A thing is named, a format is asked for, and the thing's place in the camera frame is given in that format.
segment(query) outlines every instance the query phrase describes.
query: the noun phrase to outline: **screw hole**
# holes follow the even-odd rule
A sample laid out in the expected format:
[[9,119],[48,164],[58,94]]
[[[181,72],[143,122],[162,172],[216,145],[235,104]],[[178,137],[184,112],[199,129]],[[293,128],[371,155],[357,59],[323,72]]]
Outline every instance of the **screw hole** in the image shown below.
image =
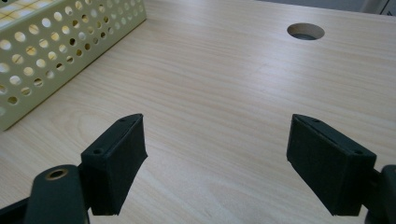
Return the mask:
[[68,171],[66,169],[58,169],[46,175],[47,180],[56,180],[66,176]]

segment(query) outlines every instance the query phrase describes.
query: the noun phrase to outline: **plastic basket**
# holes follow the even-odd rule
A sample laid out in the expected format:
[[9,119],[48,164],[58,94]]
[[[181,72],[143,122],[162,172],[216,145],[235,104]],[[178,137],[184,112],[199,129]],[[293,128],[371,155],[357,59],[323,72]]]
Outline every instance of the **plastic basket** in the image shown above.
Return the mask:
[[146,19],[142,0],[2,0],[0,6],[2,131]]

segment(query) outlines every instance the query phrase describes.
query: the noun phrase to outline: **black plastic part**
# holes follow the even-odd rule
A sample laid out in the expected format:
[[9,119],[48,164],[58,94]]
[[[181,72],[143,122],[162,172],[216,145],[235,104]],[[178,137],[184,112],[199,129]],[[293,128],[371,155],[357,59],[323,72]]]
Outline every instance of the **black plastic part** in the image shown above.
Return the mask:
[[22,224],[26,213],[29,198],[9,205],[0,210],[0,223],[2,224]]
[[87,206],[94,215],[120,213],[147,156],[141,114],[119,119],[81,153],[79,169],[85,179]]
[[77,166],[56,166],[35,178],[24,223],[89,223]]
[[359,214],[373,152],[318,119],[293,115],[287,157],[332,215]]
[[396,165],[387,165],[382,169],[379,194],[389,223],[396,223]]

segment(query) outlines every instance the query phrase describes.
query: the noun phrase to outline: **light green basket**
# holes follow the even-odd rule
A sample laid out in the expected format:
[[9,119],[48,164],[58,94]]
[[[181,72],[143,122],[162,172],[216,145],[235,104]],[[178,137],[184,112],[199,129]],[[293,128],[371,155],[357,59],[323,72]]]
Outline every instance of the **light green basket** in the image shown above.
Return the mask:
[[146,19],[142,0],[1,0],[0,129]]

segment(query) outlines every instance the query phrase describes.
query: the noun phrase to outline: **light wood grain surface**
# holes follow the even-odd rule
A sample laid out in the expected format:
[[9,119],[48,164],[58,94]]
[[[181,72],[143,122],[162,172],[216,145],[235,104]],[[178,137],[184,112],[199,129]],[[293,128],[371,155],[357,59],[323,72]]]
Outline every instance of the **light wood grain surface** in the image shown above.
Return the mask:
[[[396,163],[396,19],[250,0],[146,0],[148,19],[0,133],[0,207],[145,115],[148,159],[92,223],[363,223],[332,217],[286,159],[293,113]],[[320,26],[315,41],[291,37]]]

